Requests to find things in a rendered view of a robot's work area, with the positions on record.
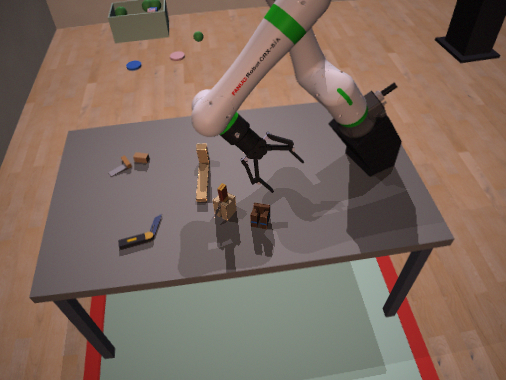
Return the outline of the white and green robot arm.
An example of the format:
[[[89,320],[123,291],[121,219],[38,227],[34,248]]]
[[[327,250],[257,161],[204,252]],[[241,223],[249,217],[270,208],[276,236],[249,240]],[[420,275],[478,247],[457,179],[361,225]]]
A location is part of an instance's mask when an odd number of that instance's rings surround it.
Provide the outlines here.
[[[370,132],[376,117],[387,115],[384,109],[387,102],[381,101],[397,85],[392,83],[381,92],[370,91],[363,96],[350,75],[325,59],[311,27],[331,0],[266,2],[269,11],[228,71],[212,89],[202,90],[194,97],[192,105],[196,108],[191,115],[194,129],[203,136],[220,135],[229,144],[237,144],[250,128],[237,110],[289,52],[297,82],[322,101],[339,124],[345,125],[338,124],[345,136],[358,138]]]

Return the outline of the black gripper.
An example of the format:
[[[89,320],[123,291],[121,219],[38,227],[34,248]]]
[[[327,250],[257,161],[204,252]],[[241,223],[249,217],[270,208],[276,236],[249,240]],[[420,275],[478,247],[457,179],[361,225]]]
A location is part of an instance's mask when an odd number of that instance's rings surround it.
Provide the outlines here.
[[[287,145],[266,144],[266,140],[273,140],[273,141],[284,143]],[[269,132],[266,132],[265,137],[261,138],[251,128],[249,128],[246,135],[235,145],[246,154],[246,156],[244,158],[241,158],[241,163],[246,168],[246,171],[247,171],[247,174],[248,174],[249,179],[251,181],[251,184],[252,185],[254,185],[255,183],[257,183],[258,185],[262,184],[272,193],[274,192],[273,188],[270,187],[261,178],[259,178],[258,160],[261,159],[267,153],[267,151],[271,151],[271,150],[289,151],[302,164],[304,163],[304,161],[294,152],[295,148],[293,147],[294,143],[292,140],[272,135]],[[254,161],[254,169],[256,168],[255,169],[255,178],[253,178],[250,168],[248,166],[248,159],[253,159],[253,161]]]

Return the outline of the brown wooden l-shaped frame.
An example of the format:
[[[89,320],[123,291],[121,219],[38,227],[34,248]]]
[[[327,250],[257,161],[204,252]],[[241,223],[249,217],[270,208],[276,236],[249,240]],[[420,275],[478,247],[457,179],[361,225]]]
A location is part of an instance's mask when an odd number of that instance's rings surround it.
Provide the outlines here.
[[[199,159],[196,201],[204,202],[207,201],[209,164],[210,164],[207,144],[197,144],[196,151]]]

